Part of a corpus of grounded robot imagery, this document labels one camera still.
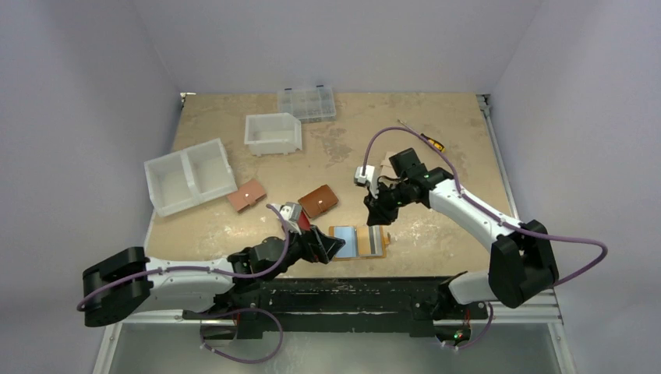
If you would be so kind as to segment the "light blue credit card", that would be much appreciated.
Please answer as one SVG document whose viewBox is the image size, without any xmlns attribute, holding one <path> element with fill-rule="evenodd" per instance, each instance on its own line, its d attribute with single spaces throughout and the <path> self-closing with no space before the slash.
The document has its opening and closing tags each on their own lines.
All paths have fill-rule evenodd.
<svg viewBox="0 0 661 374">
<path fill-rule="evenodd" d="M 333 233 L 331 235 L 345 241 L 345 244 L 334 257 L 336 260 L 358 257 L 358 236 L 355 227 L 333 226 Z"/>
</svg>

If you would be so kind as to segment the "orange card holder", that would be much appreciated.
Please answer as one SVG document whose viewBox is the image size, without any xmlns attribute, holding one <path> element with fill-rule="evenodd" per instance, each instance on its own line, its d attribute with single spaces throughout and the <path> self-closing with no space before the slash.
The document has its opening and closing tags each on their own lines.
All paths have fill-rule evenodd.
<svg viewBox="0 0 661 374">
<path fill-rule="evenodd" d="M 391 236 L 388 232 L 384 230 L 384 226 L 381 226 L 384 230 L 384 234 L 387 236 L 387 247 L 386 247 L 386 255 L 384 257 L 370 257 L 367 256 L 369 252 L 369 239 L 368 239 L 368 227 L 369 226 L 352 226 L 355 227 L 357 230 L 357 236 L 358 236 L 358 257 L 354 259 L 340 259 L 336 260 L 333 258 L 333 261 L 348 261 L 348 260 L 359 260 L 359 259 L 379 259 L 379 258 L 384 258 L 387 255 L 387 247 L 391 243 Z M 333 226 L 329 227 L 329 234 L 333 233 Z"/>
</svg>

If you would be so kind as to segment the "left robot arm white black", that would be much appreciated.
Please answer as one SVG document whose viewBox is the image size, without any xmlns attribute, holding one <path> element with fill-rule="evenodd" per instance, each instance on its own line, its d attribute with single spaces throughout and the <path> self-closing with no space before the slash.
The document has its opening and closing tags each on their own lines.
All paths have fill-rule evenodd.
<svg viewBox="0 0 661 374">
<path fill-rule="evenodd" d="M 311 226 L 208 261 L 157 259 L 142 247 L 130 247 L 83 271 L 83 299 L 76 309 L 88 327 L 175 309 L 221 319 L 232 310 L 232 294 L 256 289 L 299 260 L 328 264 L 345 243 Z"/>
</svg>

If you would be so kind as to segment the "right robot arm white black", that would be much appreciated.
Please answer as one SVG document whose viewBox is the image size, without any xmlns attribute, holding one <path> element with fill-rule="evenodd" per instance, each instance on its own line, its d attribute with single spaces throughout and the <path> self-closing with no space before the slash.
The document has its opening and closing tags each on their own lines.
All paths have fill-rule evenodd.
<svg viewBox="0 0 661 374">
<path fill-rule="evenodd" d="M 472 235 L 490 254 L 484 271 L 464 272 L 439 286 L 437 305 L 449 317 L 473 302 L 500 302 L 514 309 L 551 288 L 559 279 L 546 228 L 538 221 L 523 223 L 492 208 L 457 184 L 443 168 L 429 170 L 409 148 L 389 159 L 397 177 L 380 180 L 375 167 L 359 166 L 356 185 L 367 188 L 367 224 L 389 225 L 398 211 L 419 203 L 443 214 Z"/>
</svg>

